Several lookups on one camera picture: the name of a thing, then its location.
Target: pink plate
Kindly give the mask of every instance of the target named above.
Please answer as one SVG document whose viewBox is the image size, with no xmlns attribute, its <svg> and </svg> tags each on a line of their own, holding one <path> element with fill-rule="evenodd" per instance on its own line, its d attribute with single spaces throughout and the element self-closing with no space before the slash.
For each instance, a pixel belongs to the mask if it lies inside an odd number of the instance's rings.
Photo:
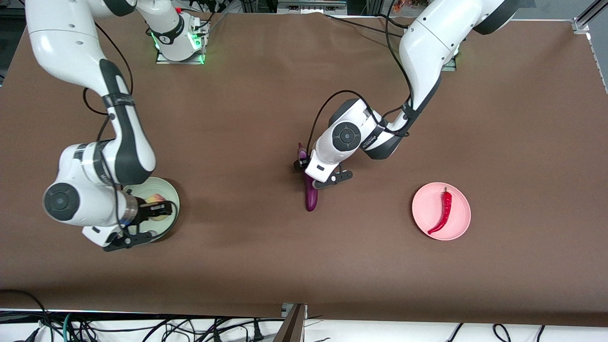
<svg viewBox="0 0 608 342">
<path fill-rule="evenodd" d="M 452 209 L 447 223 L 439 231 L 429 234 L 443 215 L 442 192 L 452 194 Z M 455 187 L 446 183 L 429 183 L 418 190 L 412 201 L 412 212 L 416 224 L 423 233 L 433 239 L 454 240 L 465 233 L 471 223 L 471 207 L 465 196 Z"/>
</svg>

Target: purple eggplant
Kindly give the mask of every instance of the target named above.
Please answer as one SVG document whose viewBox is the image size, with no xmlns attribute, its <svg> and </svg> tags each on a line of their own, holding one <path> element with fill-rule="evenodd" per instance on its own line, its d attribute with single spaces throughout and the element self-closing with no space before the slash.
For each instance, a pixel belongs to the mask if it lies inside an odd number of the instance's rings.
<svg viewBox="0 0 608 342">
<path fill-rule="evenodd" d="M 302 146 L 302 143 L 298 143 L 298 159 L 308 159 L 306 149 Z M 318 191 L 313 187 L 314 179 L 304 174 L 304 187 L 306 190 L 306 210 L 313 211 L 317 206 Z"/>
</svg>

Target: white plate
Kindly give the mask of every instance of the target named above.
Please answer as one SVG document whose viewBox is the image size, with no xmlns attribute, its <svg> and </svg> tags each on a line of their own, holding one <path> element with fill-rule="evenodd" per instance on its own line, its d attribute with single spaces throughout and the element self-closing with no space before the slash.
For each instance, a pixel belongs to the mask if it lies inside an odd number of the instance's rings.
<svg viewBox="0 0 608 342">
<path fill-rule="evenodd" d="M 162 178 L 150 177 L 142 184 L 125 186 L 123 191 L 131 190 L 131 195 L 144 200 L 154 194 L 163 196 L 167 201 L 175 203 L 176 208 L 173 208 L 173 214 L 162 221 L 154 221 L 152 219 L 142 222 L 139 225 L 140 232 L 153 232 L 153 235 L 162 234 L 171 224 L 177 219 L 179 213 L 179 195 L 175 188 L 168 181 Z M 129 232 L 135 234 L 136 227 L 129 227 Z"/>
</svg>

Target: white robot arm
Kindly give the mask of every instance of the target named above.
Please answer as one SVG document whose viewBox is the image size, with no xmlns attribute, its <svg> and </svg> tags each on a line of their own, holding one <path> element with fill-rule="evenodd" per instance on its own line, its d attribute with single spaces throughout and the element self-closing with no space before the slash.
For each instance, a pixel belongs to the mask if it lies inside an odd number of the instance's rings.
<svg viewBox="0 0 608 342">
<path fill-rule="evenodd" d="M 475 29 L 489 34 L 515 14 L 518 0 L 434 0 L 404 30 L 399 56 L 411 94 L 397 118 L 388 123 L 363 100 L 344 102 L 318 138 L 306 166 L 315 187 L 336 184 L 334 169 L 360 147 L 372 159 L 386 159 L 439 87 L 441 67 Z"/>
<path fill-rule="evenodd" d="M 156 157 L 122 74 L 99 46 L 93 17 L 122 16 L 135 8 L 136 0 L 26 3 L 27 28 L 38 64 L 60 80 L 95 91 L 116 133 L 115 139 L 72 145 L 63 151 L 57 178 L 44 193 L 44 208 L 59 222 L 85 226 L 87 238 L 102 247 L 113 244 L 110 250 L 153 240 L 150 234 L 127 239 L 126 227 L 171 214 L 169 203 L 151 208 L 143 199 L 115 189 L 115 184 L 144 182 L 156 166 Z M 185 19 L 170 0 L 140 0 L 137 8 L 153 32 L 169 37 L 163 47 L 166 57 L 184 59 L 194 52 L 192 40 L 185 36 L 191 29 L 184 28 Z"/>
</svg>

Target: brown paper mat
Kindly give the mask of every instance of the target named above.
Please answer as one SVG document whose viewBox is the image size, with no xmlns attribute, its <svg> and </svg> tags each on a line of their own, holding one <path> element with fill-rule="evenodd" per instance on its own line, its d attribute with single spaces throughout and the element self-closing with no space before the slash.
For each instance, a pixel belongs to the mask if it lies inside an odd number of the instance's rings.
<svg viewBox="0 0 608 342">
<path fill-rule="evenodd" d="M 352 89 L 383 113 L 407 97 L 383 34 L 317 14 L 229 15 L 204 66 L 158 66 L 137 15 L 99 23 L 133 68 L 179 223 L 166 241 L 104 253 L 46 216 L 61 151 L 93 141 L 103 117 L 36 64 L 25 36 L 0 91 L 3 287 L 52 309 L 277 316 L 307 302 L 328 319 L 608 326 L 608 97 L 569 23 L 470 34 L 411 137 L 385 161 L 357 152 L 344 163 L 354 178 L 321 191 L 313 213 L 291 163 L 325 99 Z M 433 181 L 471 204 L 452 242 L 411 217 Z"/>
</svg>

